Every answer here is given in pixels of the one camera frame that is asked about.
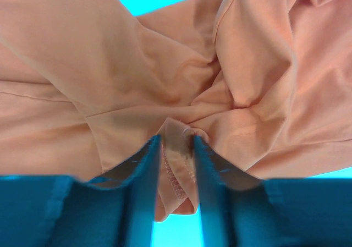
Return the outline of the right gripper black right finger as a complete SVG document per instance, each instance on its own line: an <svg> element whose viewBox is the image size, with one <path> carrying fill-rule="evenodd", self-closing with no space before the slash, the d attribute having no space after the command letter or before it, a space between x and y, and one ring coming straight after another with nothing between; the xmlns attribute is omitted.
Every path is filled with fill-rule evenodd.
<svg viewBox="0 0 352 247"><path fill-rule="evenodd" d="M205 246L351 246L351 179L258 179L193 147Z"/></svg>

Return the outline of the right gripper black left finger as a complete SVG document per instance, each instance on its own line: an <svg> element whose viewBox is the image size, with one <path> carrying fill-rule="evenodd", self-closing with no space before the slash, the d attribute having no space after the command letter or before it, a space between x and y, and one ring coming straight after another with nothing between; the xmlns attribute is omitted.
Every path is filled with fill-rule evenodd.
<svg viewBox="0 0 352 247"><path fill-rule="evenodd" d="M89 182L1 176L1 246L149 246L161 138Z"/></svg>

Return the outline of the orange t shirt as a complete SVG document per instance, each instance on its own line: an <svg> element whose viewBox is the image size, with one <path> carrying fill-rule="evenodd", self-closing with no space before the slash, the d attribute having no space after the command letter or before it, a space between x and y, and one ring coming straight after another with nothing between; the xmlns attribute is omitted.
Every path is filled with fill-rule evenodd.
<svg viewBox="0 0 352 247"><path fill-rule="evenodd" d="M89 180L162 137L156 220L198 206L191 139L259 178L351 166L351 0L1 0L1 173Z"/></svg>

